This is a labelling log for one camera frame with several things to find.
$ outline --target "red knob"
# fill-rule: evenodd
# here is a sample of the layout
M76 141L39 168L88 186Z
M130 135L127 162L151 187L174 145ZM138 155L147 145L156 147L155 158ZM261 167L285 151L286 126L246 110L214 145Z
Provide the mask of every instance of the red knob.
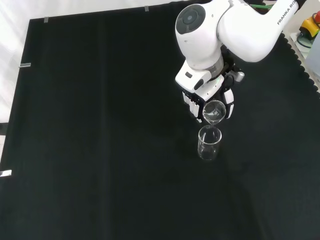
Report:
M318 11L318 13L315 15L315 21L320 23L320 11Z

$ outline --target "yellow object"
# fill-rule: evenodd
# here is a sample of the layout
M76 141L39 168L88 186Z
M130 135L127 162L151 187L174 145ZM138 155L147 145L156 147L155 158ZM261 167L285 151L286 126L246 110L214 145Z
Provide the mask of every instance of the yellow object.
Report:
M304 20L300 27L300 32L303 33L303 36L305 36L309 40L315 39L319 31L320 29L315 24L312 17L309 17L308 19Z

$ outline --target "green cable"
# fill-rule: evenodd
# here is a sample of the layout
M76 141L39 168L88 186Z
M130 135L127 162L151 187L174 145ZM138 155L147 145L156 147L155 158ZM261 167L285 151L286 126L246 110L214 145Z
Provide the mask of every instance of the green cable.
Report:
M255 9L271 9L272 6L274 4L271 5L255 5L255 4L250 4L251 7L255 8Z

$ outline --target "glass cup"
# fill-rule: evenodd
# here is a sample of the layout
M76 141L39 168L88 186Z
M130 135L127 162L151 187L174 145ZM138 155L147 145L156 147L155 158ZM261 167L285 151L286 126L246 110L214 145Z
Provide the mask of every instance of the glass cup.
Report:
M225 118L226 113L226 106L221 101L212 100L203 107L202 116L210 125L216 125Z
M219 151L221 131L213 125L206 125L198 134L198 155L203 160L214 160Z

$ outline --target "black tablecloth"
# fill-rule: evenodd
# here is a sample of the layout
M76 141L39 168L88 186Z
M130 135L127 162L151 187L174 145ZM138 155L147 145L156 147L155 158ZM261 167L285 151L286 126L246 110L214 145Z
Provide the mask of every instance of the black tablecloth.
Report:
M219 158L175 76L191 2L30 21L1 170L5 240L319 236L319 98L283 36L234 87Z

